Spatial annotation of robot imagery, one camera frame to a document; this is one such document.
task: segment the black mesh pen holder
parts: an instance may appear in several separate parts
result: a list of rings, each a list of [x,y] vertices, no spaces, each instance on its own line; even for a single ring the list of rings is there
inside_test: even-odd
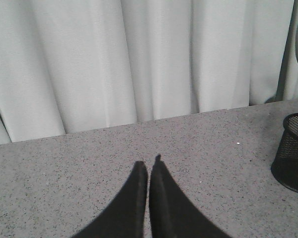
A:
[[[278,182],[298,192],[298,113],[285,117],[284,129],[271,171]]]

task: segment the desk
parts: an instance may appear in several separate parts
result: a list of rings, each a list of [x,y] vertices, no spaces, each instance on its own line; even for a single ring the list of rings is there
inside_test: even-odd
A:
[[[184,193],[234,238],[298,238],[298,193],[270,165],[298,99],[0,145],[0,237],[69,238],[134,161],[160,153]],[[145,237],[149,238],[148,207]]]

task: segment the curtain fold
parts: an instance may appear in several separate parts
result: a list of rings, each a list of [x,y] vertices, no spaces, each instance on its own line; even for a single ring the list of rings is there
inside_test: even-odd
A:
[[[264,103],[276,93],[293,4],[2,0],[6,131],[15,142]],[[285,92],[298,96],[294,60]]]

